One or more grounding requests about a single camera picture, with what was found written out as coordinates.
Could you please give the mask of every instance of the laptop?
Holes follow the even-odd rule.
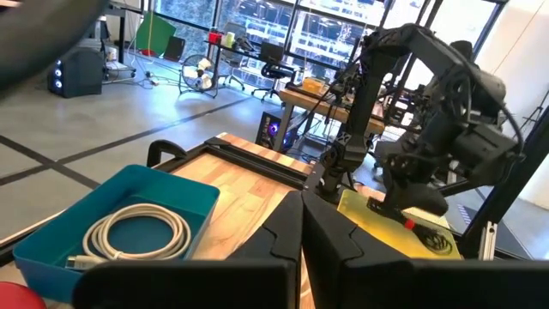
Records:
[[[284,56],[284,47],[277,44],[263,41],[261,43],[261,51],[259,52],[259,59],[262,61],[269,61],[271,63],[279,63]]]

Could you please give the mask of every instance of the wooden table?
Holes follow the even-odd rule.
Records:
[[[302,173],[311,173],[312,171],[311,165],[242,138],[226,133],[218,135],[218,138]],[[289,191],[294,190],[292,187],[211,154],[202,154],[192,162],[173,171],[172,174],[214,185],[220,189],[219,201],[215,206],[211,222],[192,257],[193,259],[225,259],[228,257],[262,225],[282,198]],[[359,192],[383,199],[382,192],[367,187],[360,187]],[[429,214],[421,210],[414,211],[414,213],[427,220],[431,218]],[[440,222],[444,226],[448,226],[444,218]],[[305,273],[306,266],[302,268],[303,277],[306,277]],[[13,263],[0,269],[0,281],[24,283],[21,273]],[[302,293],[305,293],[301,299],[301,308],[314,308],[308,280],[301,288]],[[66,309],[70,306],[51,303],[49,308]]]
[[[274,140],[274,150],[276,151],[280,151],[282,149],[282,142],[284,140],[283,136],[287,132],[287,128],[290,123],[290,117],[293,113],[293,108],[297,106],[304,108],[307,111],[310,111],[318,102],[318,100],[315,98],[311,98],[308,95],[300,94],[299,92],[292,91],[290,89],[282,89],[279,93],[279,96],[281,97],[281,100],[286,103],[286,107],[284,110],[284,115],[282,116],[279,134]],[[381,105],[376,104],[371,112],[373,115],[381,118],[383,117],[383,107]],[[333,118],[343,124],[347,122],[347,118],[349,117],[349,112],[345,108],[333,107],[330,110],[330,104],[326,101],[320,102],[320,104],[315,109],[315,113]],[[383,121],[374,118],[369,119],[366,133],[382,134],[383,130],[385,130],[385,124],[383,123]]]

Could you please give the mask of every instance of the box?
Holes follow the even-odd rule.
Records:
[[[192,256],[209,224],[219,189],[142,166],[128,166],[24,239],[14,257],[27,285],[40,296],[70,303],[81,272],[64,268],[68,256],[83,254],[82,238],[102,217],[134,203],[153,203],[181,215],[190,226],[191,243],[181,257]],[[129,218],[116,223],[112,246],[126,252],[159,249],[172,237],[160,220]]]

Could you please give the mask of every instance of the desk fan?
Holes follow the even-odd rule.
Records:
[[[213,61],[203,55],[188,56],[182,64],[181,76],[185,84],[195,91],[206,91],[214,86]]]

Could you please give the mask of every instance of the concrete floor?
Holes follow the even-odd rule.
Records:
[[[102,95],[66,100],[31,85],[0,101],[0,243],[69,207],[123,167],[144,164],[152,141],[188,149],[224,131],[254,141],[262,112],[280,105],[249,93],[222,89],[211,99],[179,96],[168,85],[112,84]],[[365,160],[356,176],[377,186],[372,166]],[[482,202],[474,191],[450,197],[451,226],[466,227],[457,204],[478,209]],[[504,220],[533,258],[549,258],[549,211],[518,200]]]

